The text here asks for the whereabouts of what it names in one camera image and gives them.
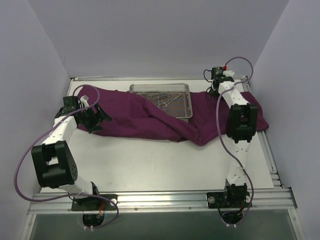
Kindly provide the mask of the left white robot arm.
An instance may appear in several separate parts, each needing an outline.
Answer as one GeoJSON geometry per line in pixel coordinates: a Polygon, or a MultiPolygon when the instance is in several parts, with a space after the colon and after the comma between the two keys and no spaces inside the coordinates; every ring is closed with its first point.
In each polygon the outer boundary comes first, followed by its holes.
{"type": "Polygon", "coordinates": [[[92,134],[103,130],[102,122],[111,121],[98,103],[89,105],[89,98],[67,96],[54,119],[53,130],[40,145],[33,146],[31,156],[36,177],[42,188],[60,189],[76,194],[90,210],[100,206],[99,190],[93,182],[79,176],[76,161],[68,142],[78,126],[92,134]]]}

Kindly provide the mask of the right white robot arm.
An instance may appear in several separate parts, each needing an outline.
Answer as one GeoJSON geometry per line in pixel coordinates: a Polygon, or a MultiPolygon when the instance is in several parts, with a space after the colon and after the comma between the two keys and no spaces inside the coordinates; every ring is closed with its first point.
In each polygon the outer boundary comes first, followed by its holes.
{"type": "Polygon", "coordinates": [[[216,125],[220,142],[230,156],[230,165],[226,177],[225,191],[222,193],[223,203],[234,206],[250,197],[248,193],[246,176],[246,163],[250,143],[257,130],[258,107],[249,103],[236,88],[236,83],[231,75],[225,75],[226,66],[213,67],[211,74],[211,87],[209,95],[217,99],[216,125]],[[224,100],[229,108],[225,124],[225,134],[231,140],[227,147],[221,137],[219,123],[219,108],[224,100]]]}

